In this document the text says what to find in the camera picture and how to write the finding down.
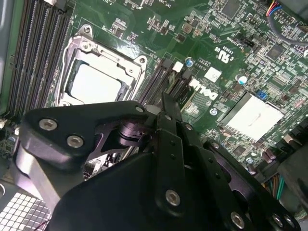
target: heatsink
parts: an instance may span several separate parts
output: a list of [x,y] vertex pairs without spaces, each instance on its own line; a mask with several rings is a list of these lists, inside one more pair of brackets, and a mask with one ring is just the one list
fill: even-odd
[[258,141],[283,118],[277,108],[247,92],[221,123],[227,129]]

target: colored wires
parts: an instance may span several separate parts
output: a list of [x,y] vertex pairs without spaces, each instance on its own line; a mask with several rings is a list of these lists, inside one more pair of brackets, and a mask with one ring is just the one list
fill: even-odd
[[308,42],[305,41],[300,41],[300,40],[292,40],[287,38],[286,36],[284,36],[275,26],[275,21],[274,21],[274,13],[281,9],[282,6],[276,2],[275,0],[273,0],[273,2],[271,3],[270,7],[268,8],[268,10],[266,11],[266,17],[269,23],[269,27],[271,28],[271,30],[276,34],[276,36],[278,38],[280,38],[281,40],[288,42],[290,44],[294,44],[297,46],[308,46]]
[[268,11],[266,12],[266,17],[271,16],[275,11],[277,11],[281,8],[282,8],[282,6],[279,3],[275,2],[275,0],[273,0],[273,2],[271,3]]
[[268,182],[263,183],[262,186],[269,191],[276,200],[280,200],[284,188],[284,179],[279,175],[275,175]]

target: motherboard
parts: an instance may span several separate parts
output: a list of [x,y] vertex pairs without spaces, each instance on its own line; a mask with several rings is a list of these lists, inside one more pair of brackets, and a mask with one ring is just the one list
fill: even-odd
[[[0,103],[11,120],[38,107],[159,106],[166,91],[202,140],[257,166],[308,117],[308,46],[271,30],[266,0],[50,2],[62,9],[15,3]],[[284,36],[307,41],[308,26],[287,8],[274,20]]]

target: blue capacitor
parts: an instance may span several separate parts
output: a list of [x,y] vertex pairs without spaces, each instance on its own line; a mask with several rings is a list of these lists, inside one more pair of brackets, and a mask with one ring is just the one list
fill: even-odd
[[192,66],[193,66],[193,60],[192,60],[191,57],[187,57],[187,58],[185,59],[185,65],[186,65],[187,67],[192,67]]

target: black metal arm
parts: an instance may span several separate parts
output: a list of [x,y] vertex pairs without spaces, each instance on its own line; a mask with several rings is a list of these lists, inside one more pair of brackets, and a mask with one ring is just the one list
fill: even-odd
[[[162,102],[157,116],[115,102],[24,117],[13,176],[53,211],[49,231],[300,230],[227,150],[200,143],[170,96]],[[139,152],[83,182],[86,160],[130,146]]]

